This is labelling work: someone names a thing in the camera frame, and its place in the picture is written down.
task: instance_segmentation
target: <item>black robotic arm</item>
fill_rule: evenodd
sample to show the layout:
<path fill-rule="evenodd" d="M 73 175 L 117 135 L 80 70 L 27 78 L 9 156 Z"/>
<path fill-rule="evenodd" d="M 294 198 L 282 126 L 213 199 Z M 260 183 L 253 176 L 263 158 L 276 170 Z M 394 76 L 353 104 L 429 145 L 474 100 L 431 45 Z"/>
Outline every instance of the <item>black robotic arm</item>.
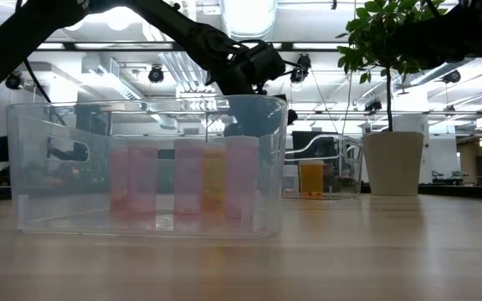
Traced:
<path fill-rule="evenodd" d="M 285 71 L 285 62 L 271 45 L 243 46 L 162 0 L 29 0 L 0 26 L 0 83 L 57 29 L 119 6 L 132 9 L 182 45 L 209 72 L 208 83 L 216 82 L 225 95 L 254 94 L 253 85 Z M 274 122 L 265 122 L 271 120 L 265 102 L 247 98 L 230 101 L 230 107 L 244 135 L 265 135 L 276 128 Z"/>

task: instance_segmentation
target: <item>clear plastic bin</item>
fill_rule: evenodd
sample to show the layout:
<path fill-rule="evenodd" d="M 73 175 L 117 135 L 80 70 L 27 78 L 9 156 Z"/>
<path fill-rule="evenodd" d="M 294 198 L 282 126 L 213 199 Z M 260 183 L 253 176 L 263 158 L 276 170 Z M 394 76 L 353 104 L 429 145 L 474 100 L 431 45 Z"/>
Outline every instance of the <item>clear plastic bin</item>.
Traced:
<path fill-rule="evenodd" d="M 240 128 L 244 118 L 254 122 Z M 286 118 L 283 100 L 254 95 L 11 105 L 17 228 L 268 236 L 279 229 Z"/>
<path fill-rule="evenodd" d="M 303 153 L 313 153 L 309 150 L 316 145 L 334 155 L 303 156 Z M 338 134 L 321 134 L 302 150 L 286 151 L 285 164 L 282 187 L 285 198 L 335 200 L 360 195 L 362 143 L 359 140 Z"/>

